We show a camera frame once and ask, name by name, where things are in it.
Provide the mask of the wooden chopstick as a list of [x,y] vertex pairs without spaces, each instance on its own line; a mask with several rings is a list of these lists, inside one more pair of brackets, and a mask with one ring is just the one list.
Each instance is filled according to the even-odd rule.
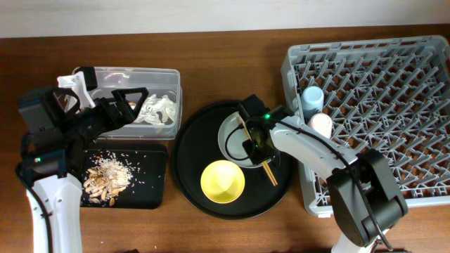
[[250,160],[259,160],[260,165],[264,168],[266,175],[270,179],[272,185],[277,186],[278,185],[277,180],[275,179],[275,177],[269,167],[268,161],[270,160],[270,158],[267,155],[266,151],[264,151],[263,148],[260,147],[256,134],[253,134],[251,131],[249,131],[246,128],[245,123],[240,116],[238,116],[236,118],[236,120],[239,123],[239,125],[241,125],[243,127],[243,131],[245,132],[245,136],[247,137],[247,139],[252,142],[251,151],[250,151],[250,154],[248,155],[249,159]]
[[[256,134],[260,147],[263,148],[264,151],[266,151],[267,155],[270,158],[268,163],[277,162],[278,152],[274,149],[273,144],[271,143],[271,140],[269,138],[269,135],[263,128],[262,123],[256,122],[252,119],[249,119],[249,123],[247,123],[245,121],[244,121],[244,123],[245,123],[246,128],[249,131],[251,131],[253,134]],[[243,147],[247,153],[247,158],[249,159],[248,155],[250,154],[250,151],[251,151],[252,142],[249,140],[245,141],[243,143]],[[250,161],[253,165],[261,166],[259,160],[250,160]]]

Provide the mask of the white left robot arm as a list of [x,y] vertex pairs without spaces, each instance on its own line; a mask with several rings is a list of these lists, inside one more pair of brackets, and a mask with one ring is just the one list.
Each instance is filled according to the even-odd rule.
[[58,87],[28,91],[18,111],[29,131],[20,144],[16,176],[32,208],[35,252],[81,252],[79,175],[84,149],[101,134],[131,124],[148,96],[145,87],[115,89],[91,99],[94,67],[59,77]]

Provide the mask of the food scraps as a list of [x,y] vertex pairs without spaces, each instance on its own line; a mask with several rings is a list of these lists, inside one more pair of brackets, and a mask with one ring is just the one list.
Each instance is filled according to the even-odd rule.
[[140,162],[133,163],[128,154],[100,151],[88,161],[93,164],[87,166],[82,183],[82,190],[87,194],[82,200],[88,205],[113,207],[119,197],[124,197],[125,190],[131,189],[134,194],[135,185],[145,183],[137,178],[141,173]]

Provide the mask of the light blue plastic cup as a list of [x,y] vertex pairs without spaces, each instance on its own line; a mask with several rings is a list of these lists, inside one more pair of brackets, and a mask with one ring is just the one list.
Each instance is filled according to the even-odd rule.
[[302,112],[305,119],[310,119],[323,109],[324,93],[317,86],[307,87],[300,96]]

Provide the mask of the pink plastic cup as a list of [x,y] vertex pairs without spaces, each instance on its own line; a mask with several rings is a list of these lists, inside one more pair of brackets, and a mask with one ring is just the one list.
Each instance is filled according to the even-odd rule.
[[322,136],[330,139],[333,129],[332,119],[322,112],[316,113],[308,121],[307,125]]

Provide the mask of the grey round plate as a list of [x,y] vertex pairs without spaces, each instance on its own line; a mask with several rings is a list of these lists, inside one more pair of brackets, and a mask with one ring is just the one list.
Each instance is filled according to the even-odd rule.
[[253,165],[248,159],[248,155],[243,147],[243,143],[248,140],[243,129],[236,118],[240,116],[237,111],[230,114],[221,124],[218,131],[219,149],[223,156],[237,164],[241,168],[256,169],[260,166]]

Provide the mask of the white napkin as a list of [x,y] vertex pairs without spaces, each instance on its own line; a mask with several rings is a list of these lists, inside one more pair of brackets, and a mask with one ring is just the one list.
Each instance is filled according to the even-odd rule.
[[158,98],[155,94],[147,97],[141,106],[134,123],[147,123],[161,126],[174,123],[176,119],[176,103],[168,95]]

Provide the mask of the yellow bowl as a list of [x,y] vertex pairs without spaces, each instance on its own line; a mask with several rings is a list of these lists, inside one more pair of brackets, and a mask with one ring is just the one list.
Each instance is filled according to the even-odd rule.
[[237,200],[245,189],[242,169],[228,160],[212,162],[200,177],[203,194],[217,204],[228,204]]

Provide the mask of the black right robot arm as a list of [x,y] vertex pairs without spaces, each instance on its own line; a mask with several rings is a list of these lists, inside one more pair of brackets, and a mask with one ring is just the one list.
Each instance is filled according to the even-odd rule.
[[342,232],[332,252],[372,252],[377,241],[392,249],[385,234],[409,209],[381,152],[338,145],[289,109],[270,110],[255,95],[239,102],[238,114],[250,137],[243,147],[251,163],[286,153],[326,182]]

